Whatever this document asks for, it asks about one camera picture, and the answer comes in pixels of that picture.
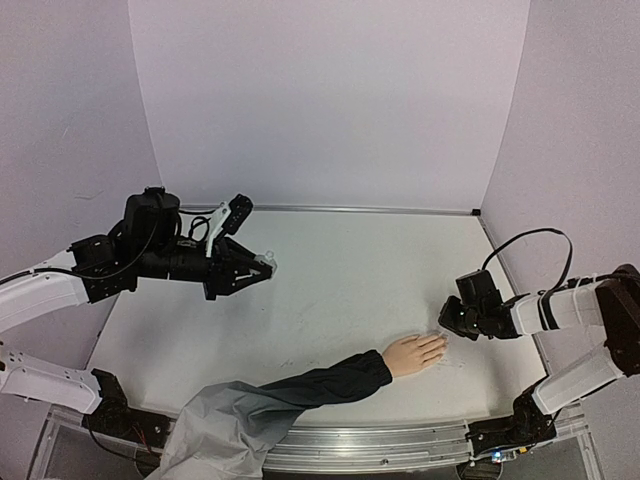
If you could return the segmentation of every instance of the black bracket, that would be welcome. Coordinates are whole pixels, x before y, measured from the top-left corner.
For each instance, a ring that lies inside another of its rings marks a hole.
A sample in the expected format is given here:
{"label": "black bracket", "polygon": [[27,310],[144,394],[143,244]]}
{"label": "black bracket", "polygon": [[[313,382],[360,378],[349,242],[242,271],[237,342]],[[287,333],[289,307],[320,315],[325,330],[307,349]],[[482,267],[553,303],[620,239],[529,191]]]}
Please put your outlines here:
{"label": "black bracket", "polygon": [[107,235],[94,235],[72,243],[69,251],[73,253],[76,266],[73,271],[94,280],[83,279],[89,303],[96,303],[123,290],[134,292],[138,279],[132,270],[122,270],[113,242]]}
{"label": "black bracket", "polygon": [[129,408],[127,397],[115,375],[94,369],[100,384],[102,402],[95,412],[85,415],[82,426],[96,433],[163,448],[169,436],[170,419],[165,415]]}
{"label": "black bracket", "polygon": [[471,440],[476,457],[494,450],[530,447],[556,437],[553,417],[544,415],[531,396],[536,386],[515,399],[513,415],[469,425],[467,440]]}
{"label": "black bracket", "polygon": [[447,299],[438,318],[441,326],[473,341],[480,335],[501,339],[520,336],[511,318],[511,308],[522,296],[503,302],[488,270],[460,277],[456,285],[460,298]]}
{"label": "black bracket", "polygon": [[231,238],[223,238],[214,248],[212,275],[204,282],[205,297],[232,295],[273,276],[273,267],[256,260],[256,255]]}
{"label": "black bracket", "polygon": [[[622,265],[615,274],[640,277],[632,265]],[[598,304],[611,358],[627,377],[640,373],[640,285],[635,280],[610,279],[596,288]]]}

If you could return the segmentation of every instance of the cuff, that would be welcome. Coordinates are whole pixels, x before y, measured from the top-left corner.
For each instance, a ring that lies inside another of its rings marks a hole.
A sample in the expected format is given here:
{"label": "cuff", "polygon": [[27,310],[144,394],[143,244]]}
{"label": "cuff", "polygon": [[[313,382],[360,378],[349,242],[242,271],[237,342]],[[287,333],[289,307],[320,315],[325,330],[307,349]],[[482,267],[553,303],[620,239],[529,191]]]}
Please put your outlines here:
{"label": "cuff", "polygon": [[389,385],[393,381],[393,376],[391,375],[391,371],[389,370],[389,367],[387,367],[387,364],[384,363],[382,355],[375,350],[369,350],[364,354],[364,356],[368,367],[375,375],[380,386],[384,387],[385,385]]}

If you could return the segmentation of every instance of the mannequin hand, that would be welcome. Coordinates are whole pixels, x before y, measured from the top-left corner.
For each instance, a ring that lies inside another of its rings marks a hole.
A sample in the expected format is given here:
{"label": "mannequin hand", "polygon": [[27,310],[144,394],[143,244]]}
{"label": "mannequin hand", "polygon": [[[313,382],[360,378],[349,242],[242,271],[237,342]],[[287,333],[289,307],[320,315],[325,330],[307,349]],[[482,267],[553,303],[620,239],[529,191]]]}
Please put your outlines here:
{"label": "mannequin hand", "polygon": [[440,335],[412,335],[396,340],[382,354],[393,378],[418,373],[440,361],[447,339]]}

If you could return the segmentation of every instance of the white backdrop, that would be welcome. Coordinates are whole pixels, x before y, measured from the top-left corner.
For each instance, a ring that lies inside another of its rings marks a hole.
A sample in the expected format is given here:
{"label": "white backdrop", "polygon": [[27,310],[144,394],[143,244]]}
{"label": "white backdrop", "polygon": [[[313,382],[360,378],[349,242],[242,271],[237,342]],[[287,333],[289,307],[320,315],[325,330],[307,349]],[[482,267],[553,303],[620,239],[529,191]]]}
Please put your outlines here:
{"label": "white backdrop", "polygon": [[129,0],[165,185],[190,204],[470,210],[527,0]]}

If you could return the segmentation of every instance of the gray sleeve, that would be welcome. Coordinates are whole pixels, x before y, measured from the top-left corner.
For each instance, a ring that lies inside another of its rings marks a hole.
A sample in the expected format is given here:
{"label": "gray sleeve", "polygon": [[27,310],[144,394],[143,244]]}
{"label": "gray sleeve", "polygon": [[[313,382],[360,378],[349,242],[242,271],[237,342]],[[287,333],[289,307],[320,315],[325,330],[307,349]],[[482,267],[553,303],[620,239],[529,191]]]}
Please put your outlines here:
{"label": "gray sleeve", "polygon": [[304,410],[242,382],[206,387],[180,413],[160,478],[262,478],[267,452]]}
{"label": "gray sleeve", "polygon": [[371,350],[263,387],[205,387],[180,413],[156,478],[262,478],[267,453],[305,410],[361,400],[391,380],[384,360]]}

